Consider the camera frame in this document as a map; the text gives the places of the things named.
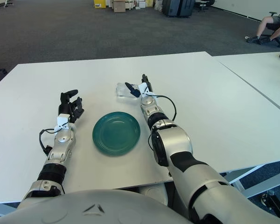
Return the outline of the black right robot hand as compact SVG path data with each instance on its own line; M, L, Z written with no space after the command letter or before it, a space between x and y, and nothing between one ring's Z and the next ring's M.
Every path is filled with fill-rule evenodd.
M128 82L125 82L125 85L130 91L130 93L136 98L143 98L148 95L151 96L153 94L153 89L151 83L148 80L148 77L145 74L142 75L141 81L142 83L139 85L130 84Z

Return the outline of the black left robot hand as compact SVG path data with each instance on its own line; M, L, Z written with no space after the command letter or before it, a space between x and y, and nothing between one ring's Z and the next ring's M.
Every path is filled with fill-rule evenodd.
M76 100L70 102L70 99L77 94L78 90L71 90L65 93L62 92L60 95L61 104L58 108L58 115L69 115L70 123L75 123L76 120L84 113L84 109L82 108L82 99L80 97L77 97Z

